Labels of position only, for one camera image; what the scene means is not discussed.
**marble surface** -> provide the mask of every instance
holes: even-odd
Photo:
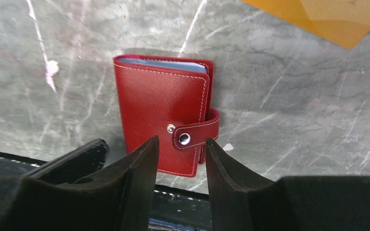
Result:
[[[370,175],[370,33],[349,51],[237,0],[0,0],[0,151],[52,160],[103,138],[122,157],[122,53],[213,60],[218,143],[270,179]],[[207,193],[204,166],[157,183]]]

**wallet strap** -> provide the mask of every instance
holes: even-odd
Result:
[[[176,150],[183,151],[188,148],[205,145],[206,138],[214,140],[219,136],[219,117],[220,113],[215,109],[210,109],[209,119],[205,122],[178,126],[173,130],[172,143]],[[187,144],[179,142],[181,136],[189,136]]]

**yellow envelope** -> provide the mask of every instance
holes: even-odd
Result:
[[[243,0],[347,49],[370,31],[370,0]]]

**wallet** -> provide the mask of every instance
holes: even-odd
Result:
[[[114,69],[127,153],[158,135],[158,171],[194,177],[206,138],[219,134],[213,62],[126,54],[114,57]]]

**metal stud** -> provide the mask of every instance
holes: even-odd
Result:
[[[178,138],[178,142],[182,145],[187,145],[191,142],[191,136],[188,133],[182,133]]]
[[[169,124],[168,126],[167,126],[167,132],[169,132],[169,133],[173,133],[173,130],[175,129],[175,125],[173,125],[173,124]]]

